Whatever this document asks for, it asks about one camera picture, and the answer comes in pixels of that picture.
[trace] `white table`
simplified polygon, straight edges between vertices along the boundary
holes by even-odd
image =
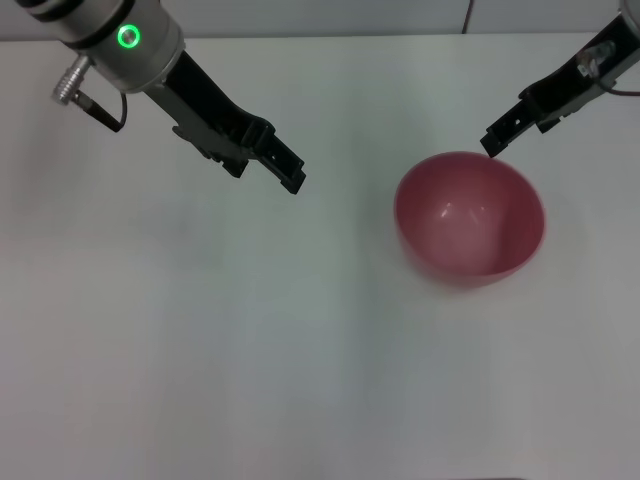
[[[640,102],[504,153],[549,221],[508,281],[430,284],[392,223],[412,165],[479,151],[589,38],[189,42],[307,162],[298,197],[145,96],[119,135],[56,106],[71,52],[1,44],[2,478],[638,478]]]

